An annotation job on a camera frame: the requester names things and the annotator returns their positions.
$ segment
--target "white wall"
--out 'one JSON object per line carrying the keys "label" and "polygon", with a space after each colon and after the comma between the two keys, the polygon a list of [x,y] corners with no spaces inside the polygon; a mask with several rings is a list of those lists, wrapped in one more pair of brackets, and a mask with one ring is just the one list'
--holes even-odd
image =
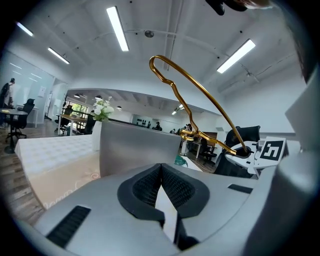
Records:
{"label": "white wall", "polygon": [[132,121],[133,114],[127,111],[120,111],[118,109],[114,109],[114,112],[110,116],[111,119],[131,123]]}
{"label": "white wall", "polygon": [[235,126],[261,126],[260,132],[266,133],[293,133],[285,112],[305,88],[300,67],[291,66],[261,83],[228,95],[226,113]]}
{"label": "white wall", "polygon": [[[174,71],[164,71],[163,75],[173,80],[185,99],[192,106],[218,113],[216,107],[184,76]],[[168,84],[150,70],[149,63],[139,61],[115,60],[108,63],[98,62],[82,69],[70,89],[114,89],[153,95],[165,99],[177,100]]]}
{"label": "white wall", "polygon": [[[209,113],[205,111],[202,113],[192,113],[192,119],[201,132],[217,132],[216,123],[219,117],[220,116],[218,114]],[[186,124],[190,124],[190,119],[187,113],[185,112],[184,118],[181,123],[181,127],[184,127]]]}

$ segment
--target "black vent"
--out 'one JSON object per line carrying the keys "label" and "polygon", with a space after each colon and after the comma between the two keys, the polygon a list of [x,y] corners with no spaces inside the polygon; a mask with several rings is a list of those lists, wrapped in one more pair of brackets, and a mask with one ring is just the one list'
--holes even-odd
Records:
{"label": "black vent", "polygon": [[78,228],[84,222],[91,209],[76,206],[67,216],[46,236],[57,246],[65,248],[70,239],[74,236]]}
{"label": "black vent", "polygon": [[162,168],[162,187],[174,208],[177,209],[195,195],[196,189],[176,173]]}
{"label": "black vent", "polygon": [[133,194],[142,202],[155,207],[161,185],[160,170],[154,170],[133,185]]}

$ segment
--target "ceiling beam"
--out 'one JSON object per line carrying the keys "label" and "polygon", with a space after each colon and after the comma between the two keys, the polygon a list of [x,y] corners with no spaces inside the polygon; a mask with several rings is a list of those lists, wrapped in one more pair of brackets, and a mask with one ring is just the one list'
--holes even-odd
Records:
{"label": "ceiling beam", "polygon": [[[177,33],[180,35],[186,35],[193,20],[195,8],[197,1],[194,0],[184,0],[181,6],[181,15],[177,24]],[[181,50],[184,40],[181,38],[176,38],[174,40],[174,45],[171,54],[171,60],[178,63],[179,57],[181,56]]]}
{"label": "ceiling beam", "polygon": [[[183,1],[170,1],[168,5],[168,18],[167,18],[167,25],[166,31],[177,33],[178,23],[181,17],[181,10],[182,10]],[[163,55],[166,56],[168,59],[172,57],[172,51],[174,47],[176,36],[173,34],[166,34],[165,41],[164,41],[164,51]],[[163,69],[169,70],[169,65],[163,62]]]}

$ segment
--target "white ceiling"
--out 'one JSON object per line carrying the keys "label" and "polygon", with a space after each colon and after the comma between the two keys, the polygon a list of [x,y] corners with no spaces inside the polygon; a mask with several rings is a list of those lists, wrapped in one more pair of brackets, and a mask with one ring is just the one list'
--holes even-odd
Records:
{"label": "white ceiling", "polygon": [[[36,40],[65,54],[75,70],[95,61],[144,62],[166,55],[207,89],[226,95],[297,62],[276,8],[217,15],[205,0],[47,0],[24,21]],[[122,52],[106,13],[116,5],[129,45]],[[153,38],[144,35],[154,32]],[[256,47],[225,73],[217,68],[247,39]]]}
{"label": "white ceiling", "polygon": [[[82,94],[86,98],[74,97],[75,94]],[[162,111],[165,111],[167,114],[171,114],[176,107],[180,106],[180,103],[175,100],[161,98],[151,95],[146,95],[137,92],[123,91],[123,90],[110,90],[110,89],[74,89],[68,90],[67,95],[69,98],[75,99],[79,102],[86,103],[88,105],[93,105],[96,100],[96,96],[102,96],[105,100],[108,97],[111,98],[111,105],[113,107],[121,106],[122,102],[135,103],[144,107],[152,107]],[[196,106],[188,105],[193,113],[202,113],[203,109]]]}

